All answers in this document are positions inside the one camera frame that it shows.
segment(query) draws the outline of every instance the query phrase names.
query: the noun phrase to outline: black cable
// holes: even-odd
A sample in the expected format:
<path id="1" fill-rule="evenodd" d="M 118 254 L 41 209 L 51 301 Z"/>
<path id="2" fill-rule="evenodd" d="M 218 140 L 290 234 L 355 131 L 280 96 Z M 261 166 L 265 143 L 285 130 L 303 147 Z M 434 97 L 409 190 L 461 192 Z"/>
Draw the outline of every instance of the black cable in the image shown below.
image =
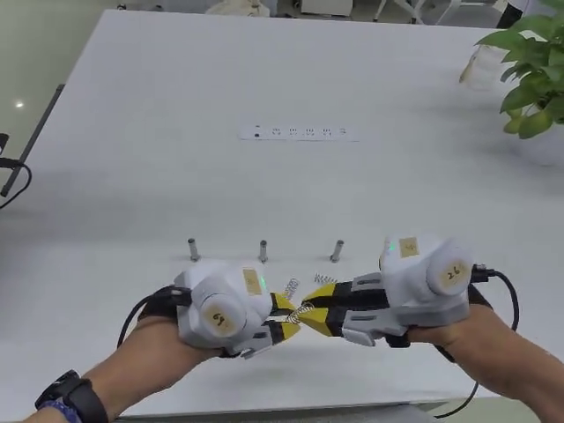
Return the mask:
<path id="1" fill-rule="evenodd" d="M 500 271 L 491 270 L 488 271 L 488 274 L 491 276 L 495 276 L 503 281 L 505 286 L 509 290 L 509 295 L 511 296 L 511 302 L 513 303 L 513 322 L 511 323 L 511 330 L 517 332 L 517 327 L 519 326 L 519 299 L 517 298 L 517 291 L 509 278 L 505 276 Z"/>
<path id="2" fill-rule="evenodd" d="M 133 317 L 137 314 L 137 312 L 145 305 L 147 305 L 150 301 L 153 300 L 171 300 L 171 305 L 173 306 L 184 306 L 189 307 L 192 303 L 192 291 L 188 288 L 183 288 L 179 286 L 165 286 L 164 288 L 160 288 L 159 291 L 156 293 L 152 293 L 151 295 L 147 295 L 144 297 L 140 302 L 138 302 L 130 311 L 125 322 L 123 323 L 122 330 L 120 331 L 120 336 L 117 339 L 117 347 L 119 348 L 123 341 L 125 340 L 125 336 L 127 335 L 127 329 L 130 327 L 131 321 Z"/>
<path id="3" fill-rule="evenodd" d="M 32 169 L 26 164 L 23 163 L 21 161 L 18 160 L 12 160 L 11 161 L 11 166 L 7 166 L 7 167 L 11 167 L 12 169 L 15 167 L 22 167 L 23 169 L 26 170 L 27 172 L 27 181 L 26 184 L 18 191 L 16 192 L 16 194 L 14 194 L 9 200 L 7 200 L 5 203 L 3 203 L 2 205 L 0 205 L 0 210 L 2 210 L 4 207 L 8 206 L 8 204 L 10 204 L 12 201 L 14 201 L 16 198 L 18 198 L 26 189 L 29 188 L 29 186 L 32 183 L 32 178 L 33 178 L 33 173 L 32 173 Z"/>
<path id="4" fill-rule="evenodd" d="M 127 334 L 127 329 L 130 327 L 130 324 L 131 324 L 131 321 L 133 320 L 133 317 L 135 317 L 135 315 L 141 309 L 141 307 L 143 307 L 147 302 L 152 300 L 154 297 L 155 297 L 154 293 L 151 294 L 151 295 L 147 295 L 140 302 L 138 302 L 135 305 L 135 307 L 133 307 L 131 309 L 130 313 L 128 314 L 127 318 L 125 319 L 125 322 L 123 323 L 122 330 L 120 331 L 120 337 L 117 339 L 117 347 L 116 348 L 119 348 L 120 346 L 122 346 L 123 341 L 125 340 L 125 335 Z"/>
<path id="5" fill-rule="evenodd" d="M 513 322 L 511 323 L 511 330 L 517 331 L 517 327 L 519 326 L 520 312 L 519 312 L 519 299 L 517 298 L 517 291 L 515 287 L 513 286 L 509 278 L 505 276 L 503 273 L 501 273 L 500 271 L 496 271 L 494 269 L 486 269 L 485 275 L 486 275 L 485 279 L 480 280 L 480 282 L 487 281 L 490 277 L 495 276 L 496 278 L 501 279 L 501 281 L 503 281 L 505 286 L 508 288 L 509 295 L 511 297 L 511 303 L 513 305 Z M 477 382 L 474 383 L 474 388 L 472 388 L 470 395 L 464 400 L 463 403 L 461 403 L 457 408 L 455 408 L 450 412 L 445 412 L 443 414 L 439 414 L 438 416 L 434 416 L 434 417 L 436 419 L 446 419 L 447 417 L 453 416 L 458 412 L 462 411 L 464 408 L 466 408 L 466 406 L 468 406 L 468 404 L 472 401 L 472 399 L 474 399 L 476 393 L 478 392 L 478 388 L 479 388 L 479 383 Z"/>

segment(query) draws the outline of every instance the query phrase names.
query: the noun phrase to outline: potted plant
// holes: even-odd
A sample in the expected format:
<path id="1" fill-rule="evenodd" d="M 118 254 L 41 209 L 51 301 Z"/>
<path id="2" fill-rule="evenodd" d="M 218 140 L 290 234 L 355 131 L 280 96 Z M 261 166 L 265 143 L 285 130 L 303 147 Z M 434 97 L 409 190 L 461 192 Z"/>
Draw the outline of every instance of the potted plant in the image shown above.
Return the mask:
<path id="1" fill-rule="evenodd" d="M 535 137 L 520 146 L 536 162 L 564 165 L 564 0 L 541 1 L 556 14 L 525 16 L 478 44 L 507 50 L 503 62 L 512 64 L 501 81 L 519 81 L 501 103 L 509 117 L 505 132 Z"/>

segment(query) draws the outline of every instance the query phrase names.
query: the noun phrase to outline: black wristwatch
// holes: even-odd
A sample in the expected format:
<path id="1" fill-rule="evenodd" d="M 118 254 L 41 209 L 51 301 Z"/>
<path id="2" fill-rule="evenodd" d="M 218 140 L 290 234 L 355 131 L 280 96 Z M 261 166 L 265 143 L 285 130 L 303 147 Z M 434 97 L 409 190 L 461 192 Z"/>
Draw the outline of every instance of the black wristwatch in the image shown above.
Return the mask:
<path id="1" fill-rule="evenodd" d="M 63 401 L 74 409 L 82 423 L 108 423 L 104 405 L 92 389 L 88 379 L 81 379 L 77 372 L 69 370 L 51 383 L 35 401 L 35 409 L 47 401 Z"/>

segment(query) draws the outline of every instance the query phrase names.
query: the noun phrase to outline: floor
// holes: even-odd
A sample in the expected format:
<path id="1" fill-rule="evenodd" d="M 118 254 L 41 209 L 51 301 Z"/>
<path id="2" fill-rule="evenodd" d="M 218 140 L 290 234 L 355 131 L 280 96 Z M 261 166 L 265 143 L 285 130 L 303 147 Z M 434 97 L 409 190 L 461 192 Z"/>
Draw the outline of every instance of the floor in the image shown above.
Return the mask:
<path id="1" fill-rule="evenodd" d="M 0 1 L 0 39 L 4 41 L 0 43 L 0 132 L 11 136 L 4 156 L 19 157 L 55 89 L 71 73 L 101 12 L 115 6 L 116 0 Z M 371 21 L 376 8 L 377 3 L 359 1 L 352 20 Z M 291 0 L 283 0 L 279 12 L 301 17 Z M 393 2 L 381 18 L 381 22 L 408 20 L 409 16 Z M 0 174 L 0 184 L 5 176 Z M 445 405 L 439 412 L 453 405 Z M 449 421 L 484 419 L 500 423 L 537 421 L 522 404 L 504 399 L 477 400 Z"/>

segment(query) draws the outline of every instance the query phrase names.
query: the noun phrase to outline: white plant pot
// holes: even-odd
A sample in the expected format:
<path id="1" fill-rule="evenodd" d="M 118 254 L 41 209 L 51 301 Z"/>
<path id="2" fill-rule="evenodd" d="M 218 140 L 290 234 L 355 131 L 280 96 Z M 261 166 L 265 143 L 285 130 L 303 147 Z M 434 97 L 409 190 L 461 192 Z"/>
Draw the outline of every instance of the white plant pot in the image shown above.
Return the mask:
<path id="1" fill-rule="evenodd" d="M 536 137 L 520 139 L 517 150 L 536 165 L 564 167 L 564 125 L 553 125 Z"/>

